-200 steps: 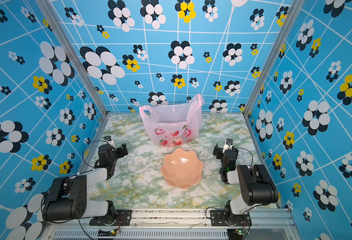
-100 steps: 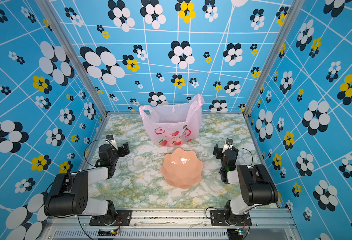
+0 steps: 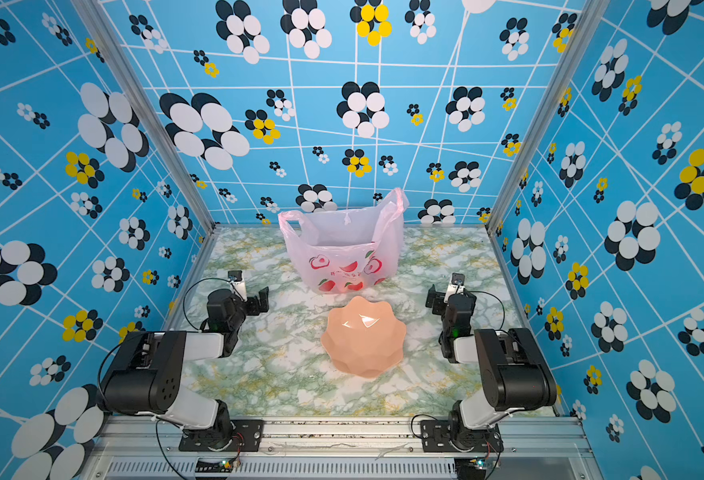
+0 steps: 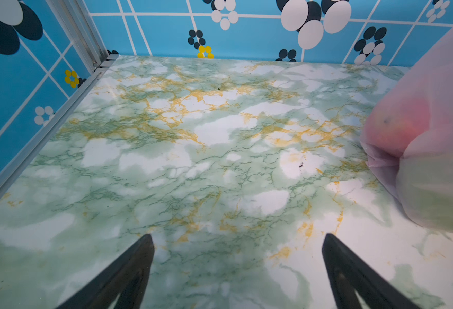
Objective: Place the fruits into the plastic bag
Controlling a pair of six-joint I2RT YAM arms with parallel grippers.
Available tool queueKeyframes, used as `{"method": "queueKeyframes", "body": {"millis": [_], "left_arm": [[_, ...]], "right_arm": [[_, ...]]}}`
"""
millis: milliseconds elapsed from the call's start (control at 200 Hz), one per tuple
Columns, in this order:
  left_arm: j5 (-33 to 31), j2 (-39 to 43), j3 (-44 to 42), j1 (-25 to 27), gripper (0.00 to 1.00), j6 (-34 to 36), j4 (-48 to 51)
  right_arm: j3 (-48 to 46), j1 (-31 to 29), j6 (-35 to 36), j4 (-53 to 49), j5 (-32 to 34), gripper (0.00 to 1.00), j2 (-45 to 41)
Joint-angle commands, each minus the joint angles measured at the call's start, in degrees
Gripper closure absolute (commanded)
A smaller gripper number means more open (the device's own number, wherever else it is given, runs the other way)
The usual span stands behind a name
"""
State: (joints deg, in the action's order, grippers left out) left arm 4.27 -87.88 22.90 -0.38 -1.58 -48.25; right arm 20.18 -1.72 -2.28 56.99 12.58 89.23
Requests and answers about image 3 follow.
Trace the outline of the pink translucent plastic bag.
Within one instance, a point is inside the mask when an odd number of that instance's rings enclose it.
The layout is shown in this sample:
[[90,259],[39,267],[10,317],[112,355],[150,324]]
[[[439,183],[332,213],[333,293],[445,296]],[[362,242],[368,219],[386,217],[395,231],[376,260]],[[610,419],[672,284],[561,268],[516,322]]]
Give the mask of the pink translucent plastic bag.
[[301,280],[319,294],[359,292],[392,278],[405,247],[409,200],[396,188],[378,205],[278,215],[288,255]]

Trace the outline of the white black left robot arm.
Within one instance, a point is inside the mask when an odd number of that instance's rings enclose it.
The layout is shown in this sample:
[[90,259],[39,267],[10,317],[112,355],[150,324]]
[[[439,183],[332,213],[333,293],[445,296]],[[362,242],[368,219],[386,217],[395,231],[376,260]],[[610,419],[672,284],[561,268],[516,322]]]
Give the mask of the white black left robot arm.
[[234,420],[227,404],[182,384],[187,363],[230,356],[245,319],[269,311],[269,289],[242,298],[236,289],[211,292],[201,331],[131,332],[99,387],[113,413],[152,415],[181,429],[183,452],[256,452],[264,422]]

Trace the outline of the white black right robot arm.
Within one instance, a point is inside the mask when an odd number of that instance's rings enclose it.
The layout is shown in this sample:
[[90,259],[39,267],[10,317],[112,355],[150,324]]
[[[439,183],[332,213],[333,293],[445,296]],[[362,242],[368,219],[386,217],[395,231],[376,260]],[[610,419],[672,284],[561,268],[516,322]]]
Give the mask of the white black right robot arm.
[[471,325],[477,294],[454,284],[446,292],[431,287],[425,305],[442,322],[439,345],[453,364],[479,367],[482,388],[457,401],[445,420],[422,423],[425,451],[501,453],[498,424],[519,412],[552,407],[557,386],[528,328],[475,329]]

